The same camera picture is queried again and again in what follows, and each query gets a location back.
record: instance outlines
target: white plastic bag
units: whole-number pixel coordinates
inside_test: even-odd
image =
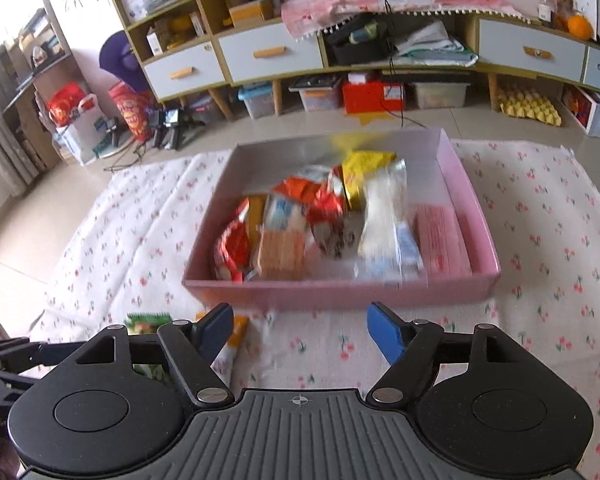
[[[93,107],[84,110],[78,105],[80,116],[64,128],[58,128],[58,135],[81,166],[96,159],[94,149],[107,135],[107,118],[100,110],[96,96],[89,94],[80,103],[93,100]]]
[[[400,160],[365,181],[365,227],[356,278],[382,282],[414,280],[424,266],[410,229],[407,168]]]

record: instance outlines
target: blue gripper pad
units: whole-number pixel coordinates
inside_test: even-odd
[[[222,347],[234,332],[234,309],[225,303],[216,306],[196,323],[196,333],[200,338],[198,354],[211,364]]]
[[[398,324],[398,322],[403,324],[404,321],[395,314],[392,317],[375,303],[370,304],[366,310],[366,328],[369,335],[390,365],[394,364],[406,350]]]

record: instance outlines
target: green snack package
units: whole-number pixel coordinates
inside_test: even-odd
[[[129,335],[154,334],[162,325],[173,321],[167,312],[158,314],[127,314],[125,319]],[[161,365],[134,365],[134,371],[162,384],[171,384]]]
[[[155,334],[159,327],[173,321],[167,312],[156,314],[127,314],[125,326],[129,334]]]

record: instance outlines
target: orange drawer handle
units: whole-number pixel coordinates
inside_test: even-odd
[[[193,74],[194,70],[195,70],[195,68],[193,68],[192,66],[187,66],[186,68],[183,68],[182,70],[177,70],[176,72],[171,72],[169,74],[169,79],[182,79],[188,75]]]
[[[532,46],[523,47],[525,54],[531,57],[539,57],[541,59],[553,59],[554,55],[548,50],[540,50],[539,48],[533,48]]]
[[[273,48],[266,48],[265,50],[256,50],[253,53],[253,57],[255,59],[260,59],[263,57],[274,57],[281,56],[285,53],[286,46],[275,46]]]

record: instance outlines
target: screw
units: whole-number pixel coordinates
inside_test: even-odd
[[[203,388],[198,392],[198,400],[207,404],[219,404],[224,402],[229,394],[222,388]]]
[[[378,388],[373,392],[373,398],[383,404],[395,404],[402,400],[402,392],[396,388]]]

